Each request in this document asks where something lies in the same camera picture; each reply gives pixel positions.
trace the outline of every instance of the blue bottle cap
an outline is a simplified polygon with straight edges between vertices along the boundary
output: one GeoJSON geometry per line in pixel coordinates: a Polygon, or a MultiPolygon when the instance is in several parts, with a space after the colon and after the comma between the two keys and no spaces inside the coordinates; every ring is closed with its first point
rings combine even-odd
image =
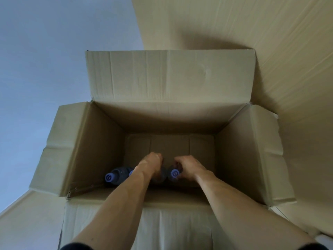
{"type": "Polygon", "coordinates": [[[105,181],[106,182],[112,182],[112,180],[114,180],[115,179],[115,174],[114,173],[107,173],[106,175],[105,175],[105,181]]]}
{"type": "Polygon", "coordinates": [[[172,176],[173,178],[176,178],[178,175],[179,175],[179,170],[178,170],[178,169],[173,169],[173,170],[171,171],[171,176],[172,176]]]}

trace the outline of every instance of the left hand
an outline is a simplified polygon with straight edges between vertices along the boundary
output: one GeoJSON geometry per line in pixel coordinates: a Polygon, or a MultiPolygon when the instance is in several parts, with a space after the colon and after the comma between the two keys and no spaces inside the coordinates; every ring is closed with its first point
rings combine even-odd
{"type": "Polygon", "coordinates": [[[153,170],[153,177],[156,177],[160,174],[162,161],[163,156],[160,153],[151,152],[140,161],[138,166],[148,165],[148,167],[153,170]]]}

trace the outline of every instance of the plastic bottle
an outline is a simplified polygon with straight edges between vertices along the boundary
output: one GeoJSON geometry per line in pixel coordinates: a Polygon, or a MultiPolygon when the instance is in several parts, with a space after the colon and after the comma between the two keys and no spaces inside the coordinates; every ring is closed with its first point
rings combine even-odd
{"type": "Polygon", "coordinates": [[[105,182],[107,185],[120,185],[124,180],[126,180],[131,173],[132,168],[129,167],[119,167],[112,170],[110,173],[105,175],[105,182]]]}
{"type": "Polygon", "coordinates": [[[178,175],[182,172],[182,168],[181,166],[178,165],[172,165],[169,168],[169,172],[168,172],[168,179],[172,182],[177,182],[178,181],[178,175]]]}
{"type": "Polygon", "coordinates": [[[153,178],[152,182],[155,184],[161,184],[168,177],[168,170],[165,167],[161,167],[161,175],[158,179],[153,178]]]}

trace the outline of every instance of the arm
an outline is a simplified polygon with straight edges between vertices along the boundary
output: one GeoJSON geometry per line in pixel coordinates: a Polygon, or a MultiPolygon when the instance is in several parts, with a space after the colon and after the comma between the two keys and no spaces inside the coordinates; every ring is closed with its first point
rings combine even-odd
{"type": "Polygon", "coordinates": [[[90,224],[72,242],[94,250],[130,249],[142,213],[144,195],[162,164],[161,154],[150,153],[105,200],[90,224]]]}
{"type": "Polygon", "coordinates": [[[221,227],[238,249],[298,249],[315,242],[301,229],[206,170],[193,156],[176,157],[180,177],[197,181],[221,227]]]}

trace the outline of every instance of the hand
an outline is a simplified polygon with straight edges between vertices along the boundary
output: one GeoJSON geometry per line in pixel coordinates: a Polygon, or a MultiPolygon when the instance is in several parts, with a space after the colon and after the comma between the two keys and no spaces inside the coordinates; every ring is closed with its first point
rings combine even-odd
{"type": "Polygon", "coordinates": [[[153,177],[156,177],[160,174],[162,161],[163,156],[160,153],[151,152],[139,162],[138,167],[147,165],[149,169],[152,169],[153,177]]]}
{"type": "Polygon", "coordinates": [[[180,163],[183,172],[178,178],[185,178],[190,181],[196,180],[196,175],[200,172],[206,171],[207,169],[192,155],[178,156],[174,158],[176,163],[180,163]]]}

